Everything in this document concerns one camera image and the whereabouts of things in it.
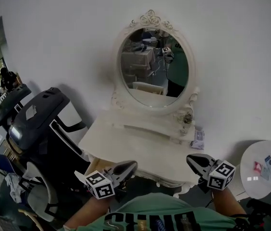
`carved floral ornament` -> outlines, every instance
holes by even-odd
[[[175,33],[175,31],[177,31],[174,30],[172,24],[169,21],[161,21],[160,17],[156,16],[153,10],[147,11],[145,15],[140,17],[138,22],[132,20],[129,25],[129,28],[134,29],[139,24],[141,26],[163,27],[164,29],[167,29],[172,33]]]

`small box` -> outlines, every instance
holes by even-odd
[[[194,140],[191,142],[191,147],[194,149],[204,149],[205,133],[203,130],[196,127]]]
[[[224,190],[234,178],[236,167],[227,161],[223,161],[210,174],[207,186],[217,190]]]
[[[162,48],[162,53],[163,53],[164,56],[170,54],[171,52],[172,51],[171,51],[171,49],[169,47]]]
[[[97,198],[107,198],[115,195],[112,182],[97,170],[85,177],[89,191]]]

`white wall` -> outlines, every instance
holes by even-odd
[[[89,123],[110,103],[115,37],[148,9],[194,52],[206,152],[227,158],[240,141],[271,140],[271,0],[0,0],[23,82],[36,92],[59,86]]]

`round white table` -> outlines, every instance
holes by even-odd
[[[247,148],[242,156],[240,175],[246,193],[255,199],[260,199],[271,193],[271,174],[269,180],[264,179],[254,170],[254,162],[267,167],[265,158],[271,156],[271,141],[260,141]]]

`person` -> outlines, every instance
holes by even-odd
[[[165,46],[169,47],[174,55],[174,58],[170,61],[167,73],[167,96],[177,98],[184,90],[188,81],[188,60],[183,48],[172,36],[169,37]]]
[[[64,225],[63,230],[226,231],[236,226],[232,215],[245,215],[230,190],[212,190],[215,209],[193,208],[162,193],[136,197],[114,213],[106,214],[112,197],[91,197]]]
[[[1,87],[6,92],[11,92],[18,86],[17,75],[8,71],[6,67],[0,70],[1,73]]]

